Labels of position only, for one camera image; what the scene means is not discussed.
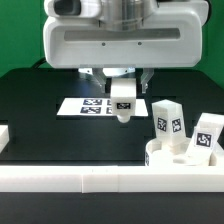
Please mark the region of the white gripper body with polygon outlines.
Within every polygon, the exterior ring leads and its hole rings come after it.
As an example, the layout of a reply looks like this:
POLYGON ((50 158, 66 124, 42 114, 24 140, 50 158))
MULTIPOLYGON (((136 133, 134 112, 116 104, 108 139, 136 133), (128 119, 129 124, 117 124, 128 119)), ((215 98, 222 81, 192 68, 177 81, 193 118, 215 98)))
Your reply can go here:
POLYGON ((44 0, 44 53, 54 68, 192 67, 208 0, 44 0))

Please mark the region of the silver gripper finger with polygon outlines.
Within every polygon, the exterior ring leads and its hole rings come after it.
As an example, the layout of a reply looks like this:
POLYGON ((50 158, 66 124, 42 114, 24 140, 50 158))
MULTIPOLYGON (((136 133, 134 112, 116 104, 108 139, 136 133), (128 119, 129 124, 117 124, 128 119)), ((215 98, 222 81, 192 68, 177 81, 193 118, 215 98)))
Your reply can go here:
POLYGON ((154 70, 152 68, 144 68, 140 77, 142 92, 145 93, 148 88, 148 82, 153 77, 154 70))
POLYGON ((92 72, 93 72, 93 76, 98 81, 102 92, 105 92, 106 76, 103 73, 103 69, 102 68, 93 68, 92 72))

